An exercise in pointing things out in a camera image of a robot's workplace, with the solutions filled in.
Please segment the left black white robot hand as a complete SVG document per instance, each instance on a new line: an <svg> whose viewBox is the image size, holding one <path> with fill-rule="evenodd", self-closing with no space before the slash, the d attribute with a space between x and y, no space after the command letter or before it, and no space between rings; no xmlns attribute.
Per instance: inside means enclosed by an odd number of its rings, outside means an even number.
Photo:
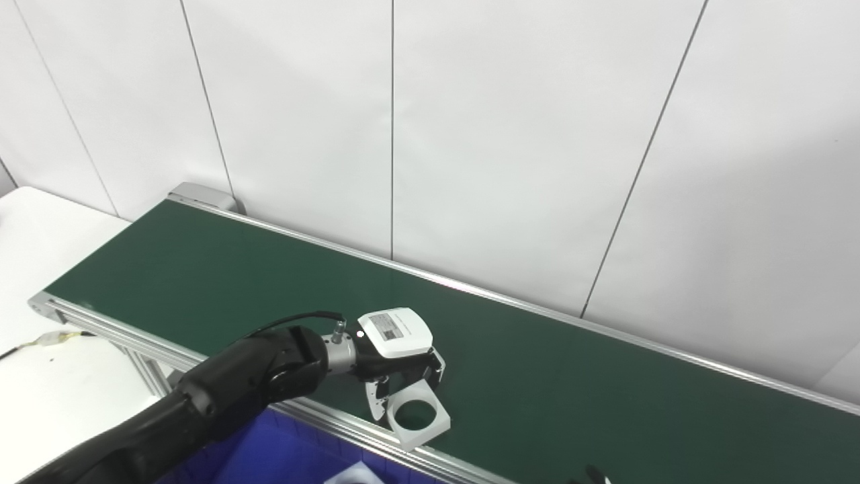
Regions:
<svg viewBox="0 0 860 484"><path fill-rule="evenodd" d="M426 321L409 307L397 307L363 315L347 327L354 347L350 374L365 383L372 419L384 419L388 401L395 393L390 378L402 377L405 387L424 380L436 389L445 372L445 361L433 348L433 334Z"/></svg>

